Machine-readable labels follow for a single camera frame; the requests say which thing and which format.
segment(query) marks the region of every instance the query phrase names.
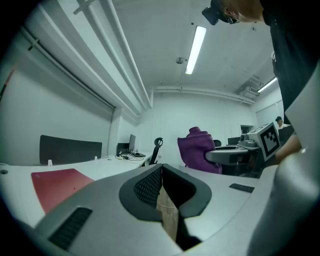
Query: purple chair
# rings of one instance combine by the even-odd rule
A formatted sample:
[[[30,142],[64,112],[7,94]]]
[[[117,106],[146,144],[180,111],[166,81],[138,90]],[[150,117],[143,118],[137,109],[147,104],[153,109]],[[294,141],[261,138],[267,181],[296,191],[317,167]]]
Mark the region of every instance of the purple chair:
[[[201,131],[199,127],[193,127],[189,132],[185,138],[178,138],[180,155],[185,165],[199,171],[222,174],[221,164],[205,159],[207,151],[216,149],[211,135],[207,131]]]

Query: white desk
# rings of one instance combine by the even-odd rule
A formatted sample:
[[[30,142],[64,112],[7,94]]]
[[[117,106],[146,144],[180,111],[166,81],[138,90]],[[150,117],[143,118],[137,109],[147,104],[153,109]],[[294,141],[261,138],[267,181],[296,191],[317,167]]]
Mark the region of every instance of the white desk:
[[[145,155],[142,160],[118,160],[114,156],[102,159],[61,164],[54,166],[14,166],[0,165],[0,170],[7,170],[7,174],[0,174],[0,193],[13,217],[35,227],[45,216],[45,212],[38,200],[31,173],[76,169],[94,181],[128,172],[140,167],[151,156],[151,152],[141,152]]]

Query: white ceiling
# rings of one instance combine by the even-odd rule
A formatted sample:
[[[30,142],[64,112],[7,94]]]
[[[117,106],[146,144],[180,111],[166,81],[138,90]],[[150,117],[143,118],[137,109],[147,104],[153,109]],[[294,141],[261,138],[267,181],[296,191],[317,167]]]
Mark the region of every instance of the white ceiling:
[[[146,88],[179,85],[239,93],[252,75],[262,83],[274,77],[270,28],[262,22],[212,26],[201,14],[210,0],[113,3]],[[176,64],[176,58],[189,57],[196,26],[207,33],[193,74],[187,75],[187,62]]]

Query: black mesh pad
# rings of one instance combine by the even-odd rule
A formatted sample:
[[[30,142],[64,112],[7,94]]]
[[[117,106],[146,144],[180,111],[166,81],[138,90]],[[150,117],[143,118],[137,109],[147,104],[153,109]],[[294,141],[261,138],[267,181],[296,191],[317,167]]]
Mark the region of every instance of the black mesh pad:
[[[199,216],[211,200],[211,189],[203,181],[168,164],[156,164],[121,186],[119,199],[123,207],[139,220],[162,222],[156,210],[162,180],[183,219]]]
[[[120,188],[119,199],[123,207],[142,221],[162,222],[156,210],[157,198],[162,187],[161,164],[155,164],[138,176],[127,180]]]
[[[161,187],[162,175],[161,169],[158,169],[135,184],[133,190],[138,199],[156,208]]]

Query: computer monitor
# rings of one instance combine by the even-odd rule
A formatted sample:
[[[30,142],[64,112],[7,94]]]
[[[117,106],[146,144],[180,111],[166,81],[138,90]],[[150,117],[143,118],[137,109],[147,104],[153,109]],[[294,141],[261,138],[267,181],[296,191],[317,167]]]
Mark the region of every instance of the computer monitor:
[[[237,145],[240,137],[228,138],[228,145]]]
[[[136,142],[136,136],[131,134],[130,135],[130,141],[129,141],[129,148],[128,148],[129,153],[131,153],[132,150],[135,149],[135,142]]]

